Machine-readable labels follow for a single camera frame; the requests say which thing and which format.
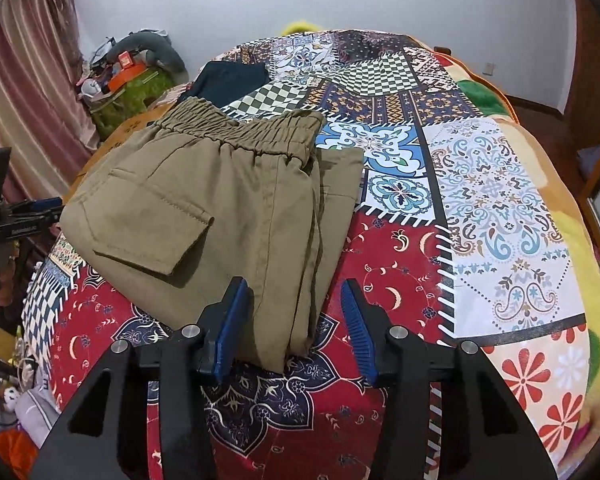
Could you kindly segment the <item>olive green pants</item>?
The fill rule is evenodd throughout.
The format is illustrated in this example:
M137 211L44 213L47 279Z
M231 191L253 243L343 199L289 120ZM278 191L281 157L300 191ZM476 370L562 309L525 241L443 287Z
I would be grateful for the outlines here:
M325 124L314 110L238 122L189 98L96 162L61 231L171 328L243 278L238 356L279 373L312 344L360 192L363 151L319 148Z

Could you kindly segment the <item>green fabric storage bin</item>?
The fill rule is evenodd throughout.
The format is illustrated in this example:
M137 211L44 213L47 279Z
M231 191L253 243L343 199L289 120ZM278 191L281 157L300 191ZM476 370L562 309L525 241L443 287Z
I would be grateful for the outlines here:
M106 140L125 120L146 112L166 90L174 86L173 78L159 67L148 67L143 73L122 84L115 92L87 105L100 140Z

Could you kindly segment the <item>pink striped curtain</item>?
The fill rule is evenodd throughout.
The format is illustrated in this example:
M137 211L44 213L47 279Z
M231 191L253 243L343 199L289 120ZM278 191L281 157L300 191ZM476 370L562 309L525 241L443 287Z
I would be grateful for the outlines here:
M83 72L74 0L0 0L0 148L6 200L58 196L98 134L76 94Z

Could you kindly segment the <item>orange box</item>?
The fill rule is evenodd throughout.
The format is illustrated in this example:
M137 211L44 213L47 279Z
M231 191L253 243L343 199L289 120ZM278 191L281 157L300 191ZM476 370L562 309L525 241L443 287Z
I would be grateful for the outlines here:
M123 70L120 70L117 75L114 75L110 81L108 81L109 91L118 91L127 82L133 80L137 76L140 76L140 74L142 74L145 70L147 70L147 66L144 63L126 66Z

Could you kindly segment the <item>grey plush toy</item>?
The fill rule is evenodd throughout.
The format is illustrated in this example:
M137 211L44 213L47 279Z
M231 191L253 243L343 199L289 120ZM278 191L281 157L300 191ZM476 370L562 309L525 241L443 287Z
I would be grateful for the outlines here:
M141 30L132 32L122 40L118 41L105 55L107 63L112 64L117 61L118 56L124 51L132 54L133 52L145 52L146 60L149 66L160 66L171 74L180 74L186 72L186 66L178 52L171 46L170 40L166 36Z

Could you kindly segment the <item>colourful patchwork bedspread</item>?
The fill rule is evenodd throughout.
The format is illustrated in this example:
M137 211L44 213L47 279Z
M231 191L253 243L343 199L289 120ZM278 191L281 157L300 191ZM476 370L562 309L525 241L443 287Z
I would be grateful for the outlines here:
M293 110L325 117L323 156L360 151L360 192L324 235L339 259L322 305L261 304L265 349L204 394L223 479L359 479L386 395L355 364L339 305L353 278L424 341L474 340L513 393L553 466L577 433L592 372L585 292L542 184L507 116L488 116L463 77L410 37L306 32L227 51L268 82L213 113L216 124Z

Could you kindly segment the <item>dark teal folded garment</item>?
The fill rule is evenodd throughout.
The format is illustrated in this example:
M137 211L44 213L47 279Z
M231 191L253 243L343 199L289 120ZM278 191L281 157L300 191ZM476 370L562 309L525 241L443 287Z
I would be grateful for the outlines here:
M176 101L199 98L223 107L240 100L250 92L270 82L268 70L262 63L242 64L237 62L208 62L188 90Z

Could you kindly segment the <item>yellow plush headboard item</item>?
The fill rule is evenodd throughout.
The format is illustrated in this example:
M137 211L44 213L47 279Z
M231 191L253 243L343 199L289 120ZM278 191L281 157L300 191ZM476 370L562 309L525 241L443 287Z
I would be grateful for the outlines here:
M293 34L310 34L311 32L320 32L321 26L307 21L295 21L285 26L280 33L282 36L290 36Z

